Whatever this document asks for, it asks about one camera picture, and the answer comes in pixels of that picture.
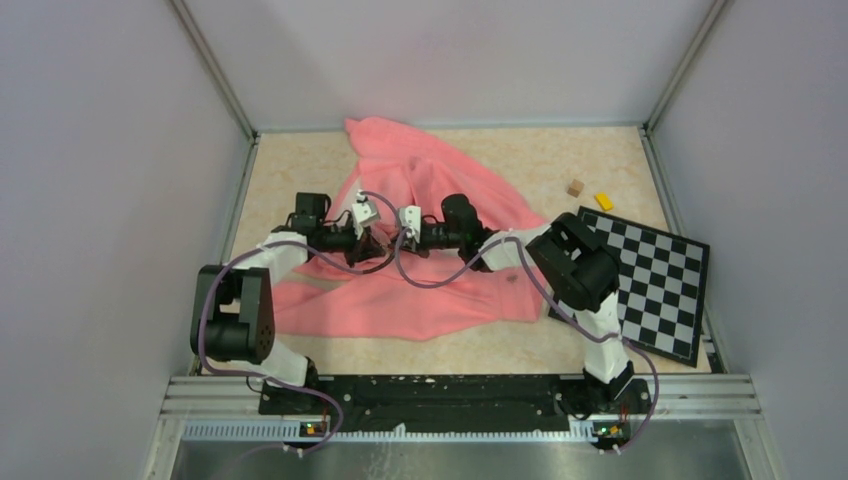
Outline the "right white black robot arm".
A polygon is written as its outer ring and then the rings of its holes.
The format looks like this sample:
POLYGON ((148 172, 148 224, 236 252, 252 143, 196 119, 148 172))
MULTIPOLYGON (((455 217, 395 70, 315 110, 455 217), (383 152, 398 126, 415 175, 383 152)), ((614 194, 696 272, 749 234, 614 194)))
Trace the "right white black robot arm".
POLYGON ((627 397, 634 376, 618 315, 620 261, 575 214, 525 230, 496 231, 483 225, 467 196, 441 203, 442 221, 427 222, 417 206, 397 211, 394 249, 426 256, 453 250, 465 270, 492 273, 519 268, 543 298, 585 339, 578 417, 612 412, 627 397))

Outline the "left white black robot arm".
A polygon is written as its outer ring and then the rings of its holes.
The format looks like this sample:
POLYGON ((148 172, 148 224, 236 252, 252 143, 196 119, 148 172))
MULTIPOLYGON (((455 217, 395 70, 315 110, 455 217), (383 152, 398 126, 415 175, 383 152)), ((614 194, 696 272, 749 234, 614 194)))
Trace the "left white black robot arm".
POLYGON ((294 212, 263 242, 227 264, 202 267, 197 277, 191 350, 209 373, 260 381, 284 413, 327 410, 330 400, 320 393, 314 362, 276 338, 274 286, 314 257, 339 253, 332 266, 352 273, 356 263, 384 253, 372 234, 380 218, 372 198, 356 193, 335 221, 330 206, 326 194, 297 194, 294 212))

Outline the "pink zip-up jacket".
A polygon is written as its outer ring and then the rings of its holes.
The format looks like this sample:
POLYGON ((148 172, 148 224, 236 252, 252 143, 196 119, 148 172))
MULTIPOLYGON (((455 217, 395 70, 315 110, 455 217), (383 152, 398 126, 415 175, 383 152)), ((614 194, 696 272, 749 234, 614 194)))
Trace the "pink zip-up jacket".
MULTIPOLYGON (((506 179, 422 130, 380 117, 348 119, 345 130, 358 161, 336 204, 363 189, 384 195, 397 207, 417 205, 425 214, 436 214, 445 197, 461 193, 494 230, 523 230, 546 222, 506 179)), ((314 258, 298 271, 339 285, 332 290, 296 280, 275 285, 274 318, 280 333, 423 341, 499 320, 534 322, 542 306, 521 267, 467 271, 436 289, 408 284, 394 265, 359 276, 314 258)))

